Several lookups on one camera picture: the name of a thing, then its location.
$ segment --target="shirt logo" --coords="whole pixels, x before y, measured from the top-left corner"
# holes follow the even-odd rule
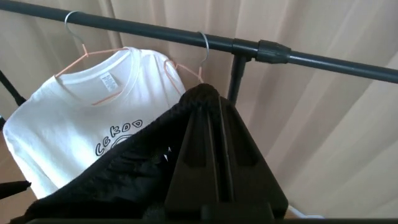
[[[112,149],[115,145],[123,142],[128,137],[132,136],[132,134],[123,134],[126,131],[129,131],[131,129],[131,126],[133,126],[135,128],[140,128],[142,126],[142,120],[138,119],[132,123],[126,123],[122,126],[122,128],[120,128],[119,126],[111,126],[109,128],[110,137],[106,136],[102,140],[102,143],[98,143],[95,146],[95,154],[97,156],[102,156],[106,151]]]

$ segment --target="clothing rack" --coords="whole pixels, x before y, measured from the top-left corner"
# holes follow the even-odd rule
[[[0,9],[62,22],[64,21],[65,16],[70,12],[68,10],[10,0],[0,1]],[[68,22],[82,26],[167,40],[197,47],[206,47],[205,40],[200,33],[190,32],[187,30],[95,16],[85,14],[83,12],[72,14],[68,18]],[[253,58],[257,62],[292,63],[332,72],[355,75],[358,77],[398,83],[398,70],[390,68],[296,52],[284,45],[267,40],[254,42],[237,38],[231,39],[220,37],[217,35],[207,34],[206,36],[210,49],[229,52],[234,55],[231,69],[231,81],[229,83],[228,90],[228,99],[234,104],[238,97],[239,86],[243,77],[246,62],[250,62]]]

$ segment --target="curtain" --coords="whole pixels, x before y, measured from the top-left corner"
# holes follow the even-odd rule
[[[23,0],[398,69],[395,0]],[[154,49],[197,69],[205,49],[70,24],[89,51]],[[0,70],[28,98],[82,53],[63,24],[0,11]],[[83,70],[109,55],[85,60]],[[228,91],[232,55],[204,80]],[[180,72],[186,86],[198,82]],[[398,85],[298,65],[249,62],[237,108],[291,205],[325,217],[397,217]],[[17,109],[0,86],[0,114]]]

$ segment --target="metal hook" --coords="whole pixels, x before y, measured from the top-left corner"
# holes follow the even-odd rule
[[[205,63],[205,61],[207,60],[207,57],[209,56],[209,41],[207,40],[206,34],[204,34],[202,31],[199,31],[199,33],[203,36],[203,38],[205,39],[205,42],[206,42],[206,57],[205,57],[205,59],[203,59],[200,62],[200,66],[202,67],[203,63]]]
[[[67,31],[69,32],[69,34],[70,35],[72,35],[72,36],[74,36],[74,37],[76,37],[80,42],[81,42],[81,44],[85,44],[84,42],[83,42],[83,39],[81,38],[81,37],[79,37],[77,34],[75,34],[75,33],[73,33],[70,29],[69,29],[69,27],[68,27],[68,18],[69,18],[69,16],[72,14],[72,13],[75,13],[75,12],[79,12],[79,11],[72,11],[72,12],[69,12],[68,14],[67,14],[67,16],[65,16],[65,20],[64,20],[64,24],[65,24],[65,28],[67,29]]]

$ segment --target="shirt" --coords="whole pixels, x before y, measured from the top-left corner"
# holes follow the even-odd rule
[[[69,183],[178,102],[165,60],[152,50],[121,50],[82,72],[51,77],[12,114],[4,138],[37,198]],[[167,70],[183,93],[177,72],[169,64]]]

